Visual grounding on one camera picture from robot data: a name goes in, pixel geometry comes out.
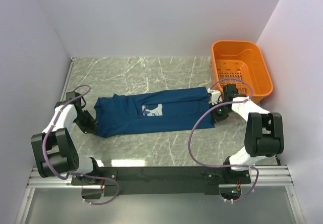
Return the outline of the orange plastic basket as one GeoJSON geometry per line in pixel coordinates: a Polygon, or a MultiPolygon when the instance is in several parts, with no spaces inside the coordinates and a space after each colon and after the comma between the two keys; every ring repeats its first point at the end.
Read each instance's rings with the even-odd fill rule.
{"type": "Polygon", "coordinates": [[[259,103],[273,91],[273,83],[260,48],[250,41],[222,40],[212,45],[210,78],[213,89],[222,91],[223,86],[235,84],[240,94],[250,94],[241,82],[224,78],[240,79],[253,89],[252,101],[259,103]]]}

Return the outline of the blue t shirt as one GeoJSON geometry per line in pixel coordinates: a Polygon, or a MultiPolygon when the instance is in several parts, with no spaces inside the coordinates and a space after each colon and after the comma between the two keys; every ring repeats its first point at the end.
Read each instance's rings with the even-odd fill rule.
{"type": "Polygon", "coordinates": [[[209,110],[205,87],[98,98],[97,135],[143,134],[191,130],[209,110]]]}

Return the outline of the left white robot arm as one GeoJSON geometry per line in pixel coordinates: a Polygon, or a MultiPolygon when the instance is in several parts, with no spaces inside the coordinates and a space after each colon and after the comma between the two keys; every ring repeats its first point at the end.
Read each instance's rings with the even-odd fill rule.
{"type": "Polygon", "coordinates": [[[50,124],[39,134],[31,137],[31,146],[38,173],[41,177],[54,177],[49,164],[58,174],[83,174],[91,185],[99,182],[101,172],[93,157],[80,156],[70,136],[75,123],[85,134],[96,134],[97,121],[84,109],[86,101],[78,92],[66,93],[66,100],[57,102],[50,124]]]}

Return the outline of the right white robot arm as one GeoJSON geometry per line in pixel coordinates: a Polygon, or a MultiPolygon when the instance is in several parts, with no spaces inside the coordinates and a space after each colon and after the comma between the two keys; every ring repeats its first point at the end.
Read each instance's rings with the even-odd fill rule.
{"type": "Polygon", "coordinates": [[[235,84],[224,86],[223,93],[207,90],[210,95],[209,107],[223,102],[233,102],[219,106],[211,112],[211,122],[225,120],[230,112],[240,115],[247,123],[244,147],[227,157],[221,170],[225,183],[239,182],[246,178],[250,166],[267,157],[281,154],[284,150],[283,121],[280,113],[270,113],[255,104],[244,94],[238,93],[235,84]]]}

